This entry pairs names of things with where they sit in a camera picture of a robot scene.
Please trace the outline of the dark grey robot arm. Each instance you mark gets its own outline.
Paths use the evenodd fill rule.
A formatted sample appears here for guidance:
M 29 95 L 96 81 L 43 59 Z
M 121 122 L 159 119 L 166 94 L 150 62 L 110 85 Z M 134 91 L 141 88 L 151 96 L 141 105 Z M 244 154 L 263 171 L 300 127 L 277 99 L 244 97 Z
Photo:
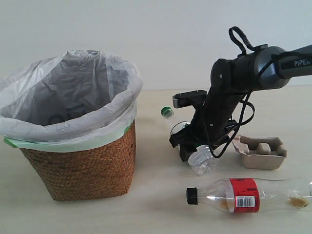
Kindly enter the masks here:
M 173 96 L 173 106 L 195 109 L 191 123 L 170 136 L 173 147 L 179 147 L 183 162 L 187 161 L 200 145 L 211 151 L 221 145 L 228 147 L 239 128 L 252 118 L 243 119 L 252 92 L 280 89 L 291 78 L 312 73 L 312 47 L 310 45 L 285 51 L 277 46 L 261 45 L 250 54 L 235 59 L 218 59 L 211 69 L 211 86 L 208 91 L 195 90 Z

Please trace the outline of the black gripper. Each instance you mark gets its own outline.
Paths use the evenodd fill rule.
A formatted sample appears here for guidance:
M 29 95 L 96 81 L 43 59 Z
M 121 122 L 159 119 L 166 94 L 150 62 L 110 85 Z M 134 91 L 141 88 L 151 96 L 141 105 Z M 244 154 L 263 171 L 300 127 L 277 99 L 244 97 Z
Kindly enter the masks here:
M 195 107 L 190 126 L 186 126 L 169 138 L 172 147 L 179 145 L 179 156 L 186 162 L 197 151 L 197 144 L 213 149 L 230 139 L 228 133 L 237 125 L 230 120 L 243 94 L 222 94 L 209 90 L 204 102 Z

